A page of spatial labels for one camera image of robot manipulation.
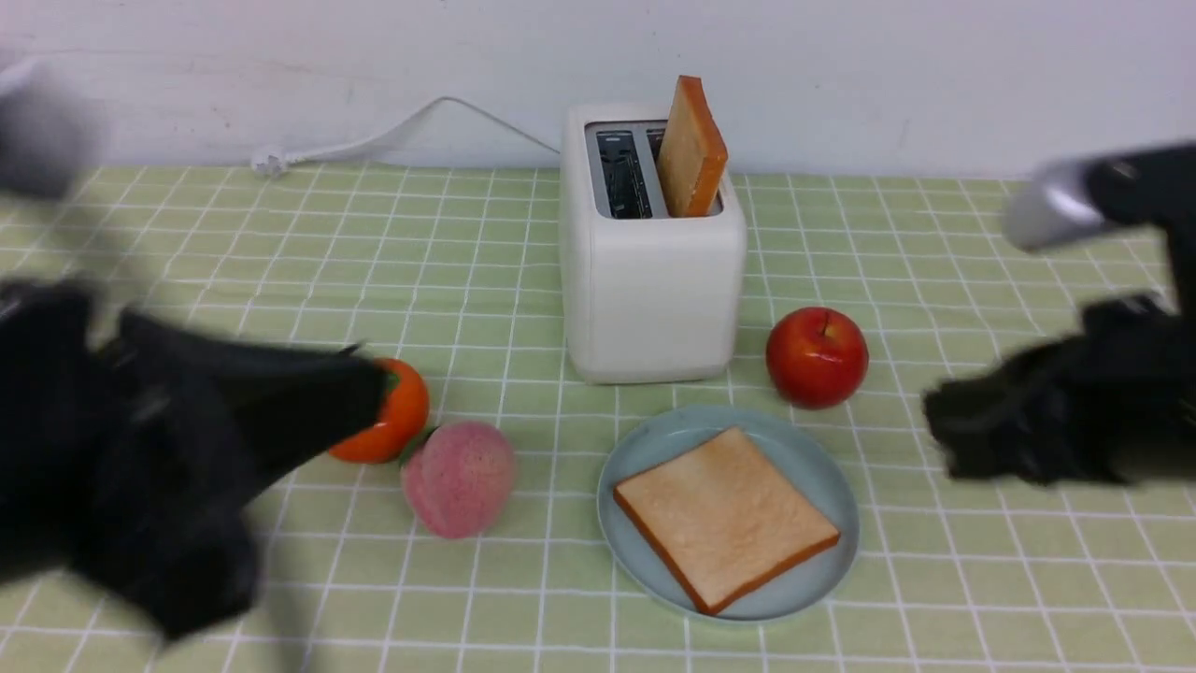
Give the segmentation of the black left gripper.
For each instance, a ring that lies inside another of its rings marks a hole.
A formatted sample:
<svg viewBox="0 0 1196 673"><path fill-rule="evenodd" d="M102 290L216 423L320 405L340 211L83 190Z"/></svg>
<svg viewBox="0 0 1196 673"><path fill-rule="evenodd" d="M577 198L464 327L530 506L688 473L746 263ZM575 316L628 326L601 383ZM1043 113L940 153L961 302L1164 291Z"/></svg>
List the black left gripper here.
<svg viewBox="0 0 1196 673"><path fill-rule="evenodd" d="M4 582L65 569L183 640L252 608L243 508L372 429L389 374L355 348L222 339L126 308L89 342L93 293L4 282Z"/></svg>

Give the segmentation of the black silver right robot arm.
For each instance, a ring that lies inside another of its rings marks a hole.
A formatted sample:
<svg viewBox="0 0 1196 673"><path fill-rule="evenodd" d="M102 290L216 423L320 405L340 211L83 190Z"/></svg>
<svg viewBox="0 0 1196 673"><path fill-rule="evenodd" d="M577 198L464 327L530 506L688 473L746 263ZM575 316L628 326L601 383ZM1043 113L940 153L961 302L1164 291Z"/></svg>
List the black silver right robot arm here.
<svg viewBox="0 0 1196 673"><path fill-rule="evenodd" d="M1003 235L1049 251L1140 225L1163 233L1177 308L1154 294L1081 308L1078 334L948 379L922 408L948 477L1128 487L1192 481L1195 149L1177 142L1060 159L1011 200Z"/></svg>

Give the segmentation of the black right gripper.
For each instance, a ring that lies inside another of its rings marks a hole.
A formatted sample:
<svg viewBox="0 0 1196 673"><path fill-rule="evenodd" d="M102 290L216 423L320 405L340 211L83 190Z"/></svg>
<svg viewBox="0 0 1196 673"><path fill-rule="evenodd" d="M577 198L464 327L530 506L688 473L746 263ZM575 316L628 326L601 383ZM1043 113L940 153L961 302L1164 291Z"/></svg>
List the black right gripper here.
<svg viewBox="0 0 1196 673"><path fill-rule="evenodd" d="M951 478L1192 482L1191 316L1128 294L1080 318L1076 334L928 388L925 420Z"/></svg>

